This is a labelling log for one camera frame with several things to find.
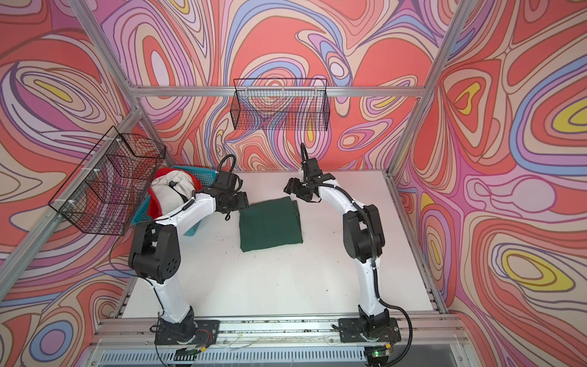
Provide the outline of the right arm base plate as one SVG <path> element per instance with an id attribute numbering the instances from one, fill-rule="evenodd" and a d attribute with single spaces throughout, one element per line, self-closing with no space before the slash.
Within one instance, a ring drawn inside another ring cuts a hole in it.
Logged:
<path id="1" fill-rule="evenodd" d="M 390 343 L 402 341 L 395 318 L 368 321 L 364 318 L 340 318 L 332 325 L 343 343 Z"/>

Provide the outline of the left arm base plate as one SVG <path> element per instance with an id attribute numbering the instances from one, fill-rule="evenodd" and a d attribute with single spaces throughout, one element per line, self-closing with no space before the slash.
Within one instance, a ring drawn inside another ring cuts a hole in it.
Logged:
<path id="1" fill-rule="evenodd" d="M 193 321 L 192 324 L 171 324 L 160 319 L 152 325 L 154 342 L 158 346 L 210 347 L 217 341 L 220 322 L 217 320 Z"/>

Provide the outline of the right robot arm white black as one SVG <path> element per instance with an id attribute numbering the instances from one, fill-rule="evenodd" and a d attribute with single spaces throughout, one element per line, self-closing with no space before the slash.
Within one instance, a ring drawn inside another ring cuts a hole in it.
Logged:
<path id="1" fill-rule="evenodd" d="M 347 255 L 355 262 L 359 279 L 359 316 L 340 319 L 333 329 L 341 339 L 357 336 L 367 343 L 379 343 L 386 339 L 390 345 L 401 341 L 397 320 L 389 311 L 400 312 L 408 323 L 407 346 L 413 342 L 414 329 L 411 318 L 402 307 L 388 304 L 379 289 L 379 266 L 385 235 L 377 206 L 365 205 L 343 189 L 338 180 L 321 170 L 315 158 L 308 154 L 304 143 L 301 150 L 301 177 L 292 178 L 284 188 L 286 194 L 307 203 L 318 201 L 330 204 L 342 216 L 342 241 Z"/>

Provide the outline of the green t shirt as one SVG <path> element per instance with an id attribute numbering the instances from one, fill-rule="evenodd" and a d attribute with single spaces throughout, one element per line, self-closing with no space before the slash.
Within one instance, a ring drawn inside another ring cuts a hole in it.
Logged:
<path id="1" fill-rule="evenodd" d="M 266 200 L 240 210 L 239 232 L 243 252 L 304 242 L 298 203 L 290 197 Z"/>

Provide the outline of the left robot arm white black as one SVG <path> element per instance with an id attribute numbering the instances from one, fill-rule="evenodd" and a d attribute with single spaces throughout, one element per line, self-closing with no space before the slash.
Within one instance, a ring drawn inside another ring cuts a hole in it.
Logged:
<path id="1" fill-rule="evenodd" d="M 159 302 L 155 341 L 160 345 L 186 345 L 199 332 L 177 276 L 180 238 L 214 213 L 229 217 L 249 205 L 242 179 L 234 172 L 235 155 L 221 160 L 227 161 L 229 169 L 218 169 L 209 186 L 183 169 L 160 169 L 148 191 L 151 219 L 135 225 L 128 266 L 150 284 Z"/>

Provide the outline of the teal plastic laundry basket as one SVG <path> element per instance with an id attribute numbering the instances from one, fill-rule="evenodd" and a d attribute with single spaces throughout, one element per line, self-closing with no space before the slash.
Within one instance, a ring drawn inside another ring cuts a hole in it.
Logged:
<path id="1" fill-rule="evenodd" d="M 159 169 L 131 223 L 162 220 L 176 226 L 179 235 L 195 235 L 201 220 L 216 212 L 216 200 L 206 192 L 215 178 L 216 172 L 206 168 Z"/>

